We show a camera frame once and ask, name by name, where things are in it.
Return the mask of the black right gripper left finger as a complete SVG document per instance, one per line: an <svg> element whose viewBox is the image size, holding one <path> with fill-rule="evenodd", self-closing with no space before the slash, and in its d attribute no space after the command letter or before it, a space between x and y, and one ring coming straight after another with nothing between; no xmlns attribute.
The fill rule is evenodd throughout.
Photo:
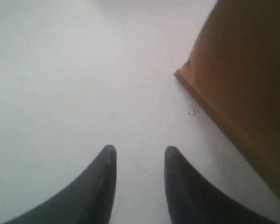
<svg viewBox="0 0 280 224"><path fill-rule="evenodd" d="M9 224L108 224L117 181L117 152L106 145L68 186Z"/></svg>

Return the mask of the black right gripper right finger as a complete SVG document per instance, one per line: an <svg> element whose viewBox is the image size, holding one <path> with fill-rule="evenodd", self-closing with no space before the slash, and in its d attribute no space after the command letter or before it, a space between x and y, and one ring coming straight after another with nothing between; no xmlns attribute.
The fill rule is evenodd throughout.
<svg viewBox="0 0 280 224"><path fill-rule="evenodd" d="M165 150L164 183L174 224L273 223L213 186L174 146Z"/></svg>

